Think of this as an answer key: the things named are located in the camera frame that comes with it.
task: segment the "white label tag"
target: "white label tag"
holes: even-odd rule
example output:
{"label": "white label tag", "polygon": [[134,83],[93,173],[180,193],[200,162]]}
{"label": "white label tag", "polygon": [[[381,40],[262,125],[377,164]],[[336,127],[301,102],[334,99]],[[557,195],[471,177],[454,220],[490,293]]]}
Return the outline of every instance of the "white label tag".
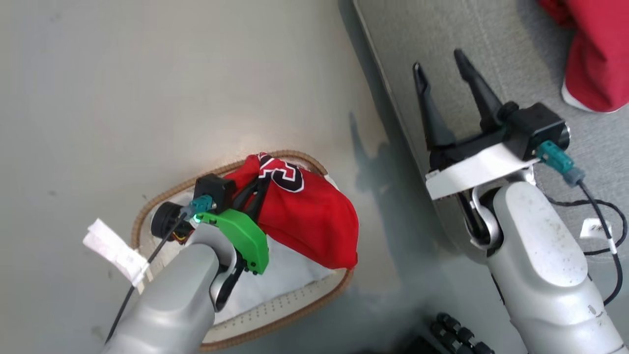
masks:
{"label": "white label tag", "polygon": [[[605,220],[605,224],[607,224],[607,228],[611,233],[611,224],[609,221]],[[582,239],[607,239],[607,235],[605,234],[605,230],[603,229],[603,225],[601,224],[600,219],[597,217],[590,217],[583,220],[583,226],[581,227],[581,236]]]}
{"label": "white label tag", "polygon": [[137,286],[148,269],[147,259],[127,246],[101,219],[96,219],[87,230],[83,244],[111,262],[134,287]]}

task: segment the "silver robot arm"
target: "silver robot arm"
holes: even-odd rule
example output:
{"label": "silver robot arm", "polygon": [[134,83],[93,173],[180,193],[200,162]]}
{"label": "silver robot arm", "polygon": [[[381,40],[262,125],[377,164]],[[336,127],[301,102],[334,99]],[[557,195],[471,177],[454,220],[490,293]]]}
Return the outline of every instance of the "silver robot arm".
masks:
{"label": "silver robot arm", "polygon": [[544,194],[517,182],[493,209],[503,240],[487,264],[530,354],[629,354],[587,261]]}
{"label": "silver robot arm", "polygon": [[102,354],[192,354],[214,324],[216,299],[233,273],[236,251],[209,224],[147,286],[120,321]]}

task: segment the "black cable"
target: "black cable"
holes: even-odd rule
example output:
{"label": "black cable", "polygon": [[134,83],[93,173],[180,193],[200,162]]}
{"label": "black cable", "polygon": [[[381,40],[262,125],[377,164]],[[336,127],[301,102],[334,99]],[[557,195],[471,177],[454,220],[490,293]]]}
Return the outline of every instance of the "black cable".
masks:
{"label": "black cable", "polygon": [[[551,204],[556,205],[558,207],[578,207],[581,205],[591,205],[591,202],[589,200],[584,200],[584,199],[575,200],[574,202],[558,202],[554,200],[552,197],[549,197],[548,195],[546,196],[546,198]],[[620,217],[620,220],[622,221],[622,224],[623,224],[623,233],[618,239],[618,241],[616,241],[616,247],[620,247],[620,245],[623,242],[625,242],[625,239],[627,237],[627,230],[629,229],[629,226],[627,225],[627,218],[625,217],[623,212],[620,210],[620,208],[618,208],[615,204],[605,202],[604,200],[600,200],[600,199],[595,199],[595,201],[596,203],[600,205],[605,205],[606,207],[612,208]],[[596,256],[598,254],[607,253],[609,251],[610,251],[609,248],[605,248],[605,249],[597,249],[596,251],[588,251],[588,252],[583,252],[583,253],[586,256]]]}
{"label": "black cable", "polygon": [[[610,229],[609,227],[607,227],[607,223],[605,222],[605,218],[603,217],[603,213],[601,212],[601,208],[598,207],[598,202],[596,201],[596,199],[594,199],[594,197],[592,197],[585,183],[583,183],[583,180],[578,181],[577,185],[581,187],[583,194],[586,195],[587,199],[592,204],[592,207],[594,207],[594,211],[596,212],[598,219],[601,221],[601,225],[603,226],[603,231],[605,232],[605,236],[607,237],[607,240],[613,240],[613,238],[611,237]],[[614,259],[614,264],[616,265],[616,274],[618,277],[616,278],[616,287],[614,288],[614,291],[612,291],[611,295],[607,299],[605,299],[605,301],[603,301],[603,305],[605,306],[607,306],[613,299],[616,298],[616,296],[620,292],[620,289],[623,286],[623,269],[622,269],[622,266],[620,265],[620,259],[618,258],[618,253],[612,252],[611,256]]]}
{"label": "black cable", "polygon": [[[162,239],[162,242],[160,242],[157,245],[157,248],[155,248],[155,251],[153,251],[153,253],[151,253],[151,255],[148,257],[147,259],[148,264],[150,264],[155,259],[155,257],[157,257],[157,253],[159,253],[159,251],[162,250],[166,242],[172,237],[172,233],[175,232],[175,229],[177,228],[177,226],[179,226],[179,224],[181,224],[181,222],[184,220],[185,217],[186,217],[186,213],[184,212],[184,213],[181,213],[181,215],[177,218],[177,220],[175,221],[175,224],[170,228],[170,231],[166,233],[167,236]],[[116,331],[116,327],[118,327],[118,322],[120,321],[120,318],[122,317],[122,313],[125,311],[125,307],[127,303],[129,303],[129,300],[131,299],[131,295],[133,295],[134,290],[135,290],[135,287],[131,285],[131,287],[129,288],[129,291],[126,293],[126,296],[125,296],[124,301],[122,302],[122,305],[120,305],[120,310],[118,310],[116,319],[114,319],[114,323],[111,325],[111,329],[109,330],[109,334],[107,335],[107,339],[105,340],[105,343],[109,342],[111,337],[114,335],[114,332]]]}

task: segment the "teal cable connector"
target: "teal cable connector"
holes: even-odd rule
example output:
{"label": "teal cable connector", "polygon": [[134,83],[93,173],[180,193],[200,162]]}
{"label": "teal cable connector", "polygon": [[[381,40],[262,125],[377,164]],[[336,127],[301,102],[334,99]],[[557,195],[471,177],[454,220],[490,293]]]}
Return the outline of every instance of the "teal cable connector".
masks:
{"label": "teal cable connector", "polygon": [[570,187],[576,186],[577,182],[581,181],[586,176],[583,170],[574,167],[574,161],[570,156],[550,140],[542,142],[537,148],[535,155],[543,163],[559,172]]}
{"label": "teal cable connector", "polygon": [[200,197],[193,199],[187,206],[181,208],[181,213],[186,213],[186,220],[194,217],[196,214],[209,212],[216,208],[214,200],[209,195],[201,195]]}

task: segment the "red fabric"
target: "red fabric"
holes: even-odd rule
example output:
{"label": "red fabric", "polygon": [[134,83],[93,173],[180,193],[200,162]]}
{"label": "red fabric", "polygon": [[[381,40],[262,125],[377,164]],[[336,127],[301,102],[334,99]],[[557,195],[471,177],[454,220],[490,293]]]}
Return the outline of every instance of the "red fabric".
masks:
{"label": "red fabric", "polygon": [[565,85],[573,97],[597,112],[629,102],[629,1],[538,0],[562,25],[577,28]]}
{"label": "red fabric", "polygon": [[350,201],[318,174],[274,159],[249,155],[225,178],[237,193],[258,177],[272,177],[258,226],[277,242],[326,268],[353,268],[358,262],[358,217]]}

